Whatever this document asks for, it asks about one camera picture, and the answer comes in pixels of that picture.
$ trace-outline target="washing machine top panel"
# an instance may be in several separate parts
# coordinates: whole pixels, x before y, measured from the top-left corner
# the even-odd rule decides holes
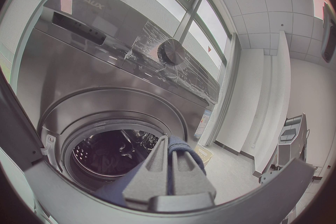
[[[185,49],[179,64],[161,57],[172,37],[121,0],[48,0],[35,28],[168,91],[218,102],[219,84],[204,67]]]

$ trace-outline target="metal bracket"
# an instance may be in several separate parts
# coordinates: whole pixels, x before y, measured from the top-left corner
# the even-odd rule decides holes
[[[189,152],[174,151],[171,167],[169,163],[168,137],[164,135],[124,189],[127,206],[155,212],[178,212],[214,206],[216,190]],[[170,174],[173,195],[167,195]]]
[[[56,157],[55,157],[55,142],[56,137],[48,134],[46,138],[46,147],[41,148],[42,155],[48,156],[50,164],[61,173],[60,168],[57,165]]]

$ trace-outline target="washing machine drum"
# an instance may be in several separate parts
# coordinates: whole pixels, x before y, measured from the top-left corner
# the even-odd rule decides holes
[[[63,169],[74,183],[95,191],[141,163],[158,139],[149,132],[133,129],[97,133],[83,139],[74,148],[64,144]]]
[[[62,175],[90,192],[145,160],[162,135],[187,140],[186,123],[176,109],[137,90],[78,93],[45,114],[37,127],[44,154]]]

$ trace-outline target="floor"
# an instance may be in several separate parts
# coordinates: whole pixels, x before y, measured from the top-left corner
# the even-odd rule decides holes
[[[233,153],[216,144],[206,147],[213,153],[205,167],[207,178],[217,190],[215,204],[231,201],[260,186],[252,175],[252,160]]]
[[[313,180],[306,189],[305,193],[302,195],[299,202],[296,204],[296,216],[298,216],[306,208],[306,206],[312,201],[316,193],[319,191],[323,185],[325,179],[327,178],[330,169],[327,169],[321,180]]]

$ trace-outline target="gray machine panel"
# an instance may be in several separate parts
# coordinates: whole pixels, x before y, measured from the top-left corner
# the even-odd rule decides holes
[[[33,29],[23,53],[17,85],[17,97],[38,133],[43,124],[60,133],[84,115],[134,111],[152,115],[193,146],[205,108],[211,109],[185,89],[179,89],[180,94],[176,95],[37,29]],[[103,97],[105,93],[98,91],[113,88],[125,89],[128,95],[110,94],[108,101],[108,96]],[[85,92],[92,94],[81,99]],[[148,97],[140,100],[136,97],[138,92]],[[161,109],[155,102],[161,103]]]
[[[48,0],[35,27],[175,94],[218,102],[219,84],[204,67],[187,51],[181,64],[162,61],[158,46],[171,36],[121,0]]]
[[[306,142],[306,115],[288,119],[281,130],[278,142],[278,165],[284,166],[289,160],[299,158]]]

